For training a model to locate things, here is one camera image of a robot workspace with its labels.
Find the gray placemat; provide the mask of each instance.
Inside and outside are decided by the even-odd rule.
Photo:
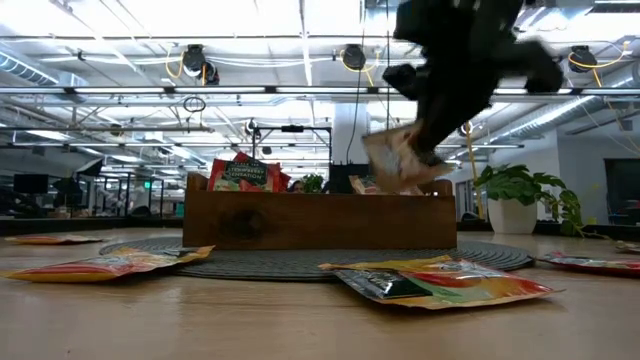
[[[182,247],[182,238],[150,238],[113,244],[100,250],[110,253],[118,248],[161,250]],[[385,260],[425,259],[441,255],[464,258],[504,271],[530,266],[534,259],[523,249],[459,241],[449,250],[213,250],[209,258],[176,268],[177,275],[217,279],[269,281],[332,281],[331,273],[318,269],[324,263],[352,264]]]

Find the wall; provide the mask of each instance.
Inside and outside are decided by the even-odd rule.
[[[560,176],[560,162],[558,161],[558,138],[555,131],[550,131],[544,138],[538,140],[526,140],[519,143],[524,144],[522,149],[497,150],[489,157],[489,165],[498,166],[503,164],[523,164],[527,165],[532,173],[544,172],[547,174]],[[484,170],[486,164],[477,163],[478,175]],[[454,189],[455,184],[461,181],[473,179],[471,164],[464,163],[463,168],[447,175],[445,178],[451,180]],[[547,219],[544,205],[538,204],[538,219]]]
[[[629,145],[626,138],[617,138]],[[640,144],[640,137],[634,139]],[[595,217],[598,224],[608,224],[607,175],[605,159],[637,159],[638,155],[613,142],[607,137],[571,136],[558,139],[560,149],[560,173],[562,179],[573,190],[582,205],[583,221]]]

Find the snack packet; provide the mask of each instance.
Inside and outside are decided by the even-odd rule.
[[[26,235],[6,237],[5,241],[25,245],[72,245],[104,241],[104,238],[79,235]]]
[[[384,195],[387,194],[380,190],[376,185],[375,177],[365,176],[359,177],[355,175],[349,176],[349,181],[356,194],[360,195]],[[398,195],[424,195],[417,186],[411,186],[408,189],[401,191]]]
[[[538,259],[567,269],[594,272],[604,275],[640,276],[640,260],[605,260],[582,256],[568,256],[553,252]]]
[[[259,162],[215,159],[209,178],[209,191],[278,192],[279,171]]]
[[[110,254],[11,273],[9,279],[32,282],[87,283],[187,263],[209,256],[213,246],[142,251],[122,248]]]
[[[265,164],[259,160],[256,160],[254,158],[252,158],[251,156],[243,153],[243,152],[239,152],[236,154],[236,156],[233,158],[233,161],[235,162],[255,162],[258,164],[263,164],[263,165],[267,165],[269,167],[269,170],[273,172],[273,176],[276,176],[276,173],[278,174],[279,177],[279,181],[280,181],[280,188],[278,189],[278,192],[287,192],[287,185],[289,184],[289,181],[291,180],[291,176],[285,174],[282,172],[282,168],[280,167],[280,164]]]
[[[630,244],[624,241],[616,241],[616,249],[621,252],[640,254],[640,245]]]
[[[449,256],[352,265],[320,265],[381,304],[431,310],[539,298],[555,292],[534,281]]]
[[[409,143],[418,127],[419,123],[416,123],[362,138],[376,174],[376,183],[382,190],[399,192],[427,184],[453,171],[453,165],[445,163],[435,154],[428,154],[427,160],[418,158]]]

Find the table surface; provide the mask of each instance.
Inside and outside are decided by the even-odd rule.
[[[78,234],[129,241],[180,230]],[[610,242],[460,233],[528,249],[610,258]],[[96,255],[104,244],[0,245],[0,270]],[[519,275],[567,291],[504,306],[385,307],[336,284],[145,278],[116,285],[0,279],[0,359],[638,359],[640,280],[554,270]]]

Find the wooden box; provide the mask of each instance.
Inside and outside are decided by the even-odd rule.
[[[451,182],[429,196],[206,191],[187,180],[184,246],[217,249],[444,249],[456,247]]]

